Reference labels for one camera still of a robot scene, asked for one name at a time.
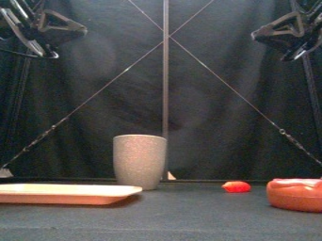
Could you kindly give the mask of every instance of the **dark table surface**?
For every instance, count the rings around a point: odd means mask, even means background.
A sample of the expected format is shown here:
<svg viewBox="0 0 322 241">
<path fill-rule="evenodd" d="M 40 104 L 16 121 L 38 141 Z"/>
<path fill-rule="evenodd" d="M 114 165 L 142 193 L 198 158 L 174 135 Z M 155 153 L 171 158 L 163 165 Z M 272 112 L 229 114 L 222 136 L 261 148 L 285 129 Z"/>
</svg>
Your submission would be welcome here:
<svg viewBox="0 0 322 241">
<path fill-rule="evenodd" d="M 0 204 L 0 240 L 322 240 L 322 214 L 269 205 L 266 186 L 163 183 L 111 205 Z"/>
</svg>

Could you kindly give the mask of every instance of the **red bowl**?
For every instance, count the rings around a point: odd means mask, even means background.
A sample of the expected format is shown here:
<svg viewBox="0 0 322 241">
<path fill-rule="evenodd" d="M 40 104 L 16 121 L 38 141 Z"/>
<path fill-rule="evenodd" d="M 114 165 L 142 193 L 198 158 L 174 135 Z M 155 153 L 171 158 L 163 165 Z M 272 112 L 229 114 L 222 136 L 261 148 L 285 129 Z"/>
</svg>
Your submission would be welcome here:
<svg viewBox="0 0 322 241">
<path fill-rule="evenodd" d="M 268 184 L 272 206 L 302 212 L 322 212 L 322 179 L 274 179 Z"/>
</svg>

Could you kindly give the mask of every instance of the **speckled cup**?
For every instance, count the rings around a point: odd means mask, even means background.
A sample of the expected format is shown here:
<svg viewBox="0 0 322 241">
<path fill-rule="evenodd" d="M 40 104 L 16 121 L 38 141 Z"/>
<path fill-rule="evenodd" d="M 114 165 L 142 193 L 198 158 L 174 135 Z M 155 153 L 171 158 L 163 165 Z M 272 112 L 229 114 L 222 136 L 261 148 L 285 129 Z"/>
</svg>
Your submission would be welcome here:
<svg viewBox="0 0 322 241">
<path fill-rule="evenodd" d="M 162 179 L 167 140 L 149 135 L 114 138 L 114 167 L 119 185 L 154 190 Z"/>
</svg>

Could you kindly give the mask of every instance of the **white tray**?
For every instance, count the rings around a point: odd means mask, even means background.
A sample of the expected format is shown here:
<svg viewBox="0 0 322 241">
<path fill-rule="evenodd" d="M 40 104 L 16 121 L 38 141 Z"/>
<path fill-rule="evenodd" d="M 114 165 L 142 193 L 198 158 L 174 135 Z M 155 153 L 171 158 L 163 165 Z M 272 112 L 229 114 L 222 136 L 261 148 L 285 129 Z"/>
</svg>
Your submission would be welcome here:
<svg viewBox="0 0 322 241">
<path fill-rule="evenodd" d="M 0 185 L 0 202 L 106 205 L 139 193 L 130 185 Z"/>
</svg>

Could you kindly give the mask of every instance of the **black backdrop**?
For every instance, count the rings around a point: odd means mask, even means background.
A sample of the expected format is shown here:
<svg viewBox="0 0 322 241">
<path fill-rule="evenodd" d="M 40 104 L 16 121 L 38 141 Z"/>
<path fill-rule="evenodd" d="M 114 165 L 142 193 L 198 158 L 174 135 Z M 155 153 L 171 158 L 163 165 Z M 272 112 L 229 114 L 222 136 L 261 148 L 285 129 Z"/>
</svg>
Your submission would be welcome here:
<svg viewBox="0 0 322 241">
<path fill-rule="evenodd" d="M 47 8 L 90 32 L 60 47 L 58 60 L 2 54 L 2 162 L 106 89 L 11 163 L 15 176 L 114 178 L 114 136 L 165 131 L 179 179 L 321 176 L 321 167 L 227 87 L 321 157 L 302 61 L 281 62 L 250 37 L 290 12 L 290 1 L 170 1 L 167 100 L 163 1 L 56 0 Z"/>
</svg>

